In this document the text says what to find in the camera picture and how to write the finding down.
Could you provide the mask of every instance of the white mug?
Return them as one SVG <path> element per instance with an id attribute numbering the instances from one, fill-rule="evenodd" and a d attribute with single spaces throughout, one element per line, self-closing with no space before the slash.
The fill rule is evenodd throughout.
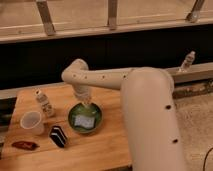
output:
<path id="1" fill-rule="evenodd" d="M 40 112 L 31 111 L 25 113 L 20 121 L 22 128 L 28 130 L 34 135 L 40 135 L 44 132 L 44 123 Z"/>

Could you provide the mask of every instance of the wooden table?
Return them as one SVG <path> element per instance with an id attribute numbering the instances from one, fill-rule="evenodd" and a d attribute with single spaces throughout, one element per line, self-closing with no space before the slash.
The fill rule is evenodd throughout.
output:
<path id="1" fill-rule="evenodd" d="M 13 117 L 6 135 L 0 160 L 0 170 L 66 171 L 108 170 L 131 164 L 128 143 L 120 107 L 120 92 L 94 88 L 92 101 L 103 112 L 101 126 L 92 134 L 75 133 L 68 123 L 69 110 L 78 103 L 70 85 L 42 88 L 55 108 L 56 116 L 44 118 L 45 133 L 34 136 L 19 125 L 21 116 L 40 108 L 35 100 L 35 89 L 18 94 Z M 48 134 L 52 125 L 60 125 L 68 137 L 68 147 L 58 148 Z M 28 140 L 40 145 L 36 151 L 11 147 L 14 141 Z"/>
<path id="2" fill-rule="evenodd" d="M 56 116 L 45 119 L 46 133 L 33 136 L 20 128 L 23 113 L 39 110 L 32 90 L 20 91 L 6 136 L 0 160 L 0 171 L 96 171 L 131 164 L 120 106 L 120 92 L 93 88 L 93 102 L 103 112 L 103 123 L 90 135 L 75 133 L 67 122 L 68 112 L 78 103 L 71 86 L 42 88 L 55 107 Z M 206 152 L 213 146 L 213 93 L 175 100 L 177 119 L 189 171 L 202 171 Z M 47 138 L 52 125 L 60 125 L 69 137 L 68 148 L 59 149 Z M 18 140 L 37 142 L 34 151 L 11 147 Z M 206 171 L 213 170 L 213 153 L 207 160 Z"/>

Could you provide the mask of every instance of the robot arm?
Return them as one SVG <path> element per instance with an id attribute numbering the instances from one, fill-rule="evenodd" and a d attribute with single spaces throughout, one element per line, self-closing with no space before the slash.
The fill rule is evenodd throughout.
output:
<path id="1" fill-rule="evenodd" d="M 172 99 L 172 77 L 148 67 L 82 70 L 88 69 L 86 66 L 83 60 L 74 61 L 62 79 L 72 84 L 77 94 L 86 94 L 87 85 L 121 89 L 133 170 L 187 171 Z"/>

